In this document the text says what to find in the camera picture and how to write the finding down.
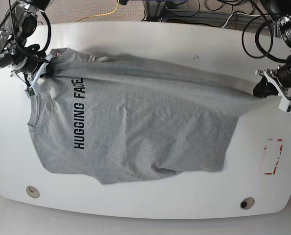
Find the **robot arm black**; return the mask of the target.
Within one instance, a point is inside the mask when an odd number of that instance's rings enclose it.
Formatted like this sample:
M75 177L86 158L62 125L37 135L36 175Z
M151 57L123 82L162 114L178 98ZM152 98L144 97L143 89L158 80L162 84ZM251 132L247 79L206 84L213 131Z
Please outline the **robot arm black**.
M0 23L0 69L11 68L24 86L28 97L40 93L39 78L49 73L50 61L58 54L46 54L51 40L51 25L45 10L49 0L17 0L9 4L9 10ZM38 44L26 46L27 38L36 30L37 13L40 12L46 21L48 32L43 49Z
M271 54L274 37L281 38L291 50L291 0L262 0L262 11L254 1L252 6L259 12L263 22L255 33L255 45L260 51L259 58L268 58L279 66L274 69L257 70L255 73L261 76L261 81L253 89L255 97L265 98L277 95L281 98L279 109L291 113L291 53L286 59L280 59ZM270 46L263 49L259 37L264 28L270 32Z

